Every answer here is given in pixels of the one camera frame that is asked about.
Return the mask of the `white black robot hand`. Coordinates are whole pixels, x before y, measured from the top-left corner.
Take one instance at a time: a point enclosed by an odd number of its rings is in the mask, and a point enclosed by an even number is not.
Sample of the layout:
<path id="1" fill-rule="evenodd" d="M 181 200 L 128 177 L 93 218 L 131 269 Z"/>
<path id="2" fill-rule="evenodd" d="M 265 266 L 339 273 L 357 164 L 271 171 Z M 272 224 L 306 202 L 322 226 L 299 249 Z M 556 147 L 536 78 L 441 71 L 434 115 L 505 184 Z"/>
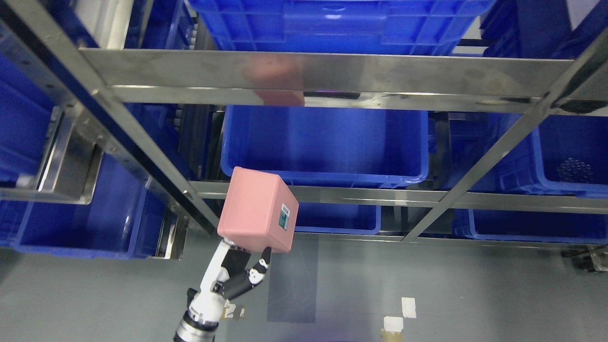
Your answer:
<path id="1" fill-rule="evenodd" d="M 260 260 L 247 268 L 251 253 L 230 240 L 222 239 L 200 282 L 200 294 L 218 294 L 226 300 L 240 297 L 263 281 L 271 255 L 271 247 L 266 247 Z"/>

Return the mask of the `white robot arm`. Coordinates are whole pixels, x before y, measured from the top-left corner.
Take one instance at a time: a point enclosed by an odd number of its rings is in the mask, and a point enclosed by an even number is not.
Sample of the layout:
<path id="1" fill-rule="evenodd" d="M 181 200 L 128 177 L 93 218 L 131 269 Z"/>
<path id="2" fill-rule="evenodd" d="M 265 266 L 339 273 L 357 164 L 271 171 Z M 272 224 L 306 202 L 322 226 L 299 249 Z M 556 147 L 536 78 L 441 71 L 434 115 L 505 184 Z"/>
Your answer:
<path id="1" fill-rule="evenodd" d="M 189 288 L 187 291 L 188 308 L 174 333 L 174 342 L 213 342 L 225 306 L 263 281 L 271 255 L 271 247 L 266 247 L 259 261 L 248 268 L 251 253 L 230 240 L 221 240 L 199 290 Z"/>

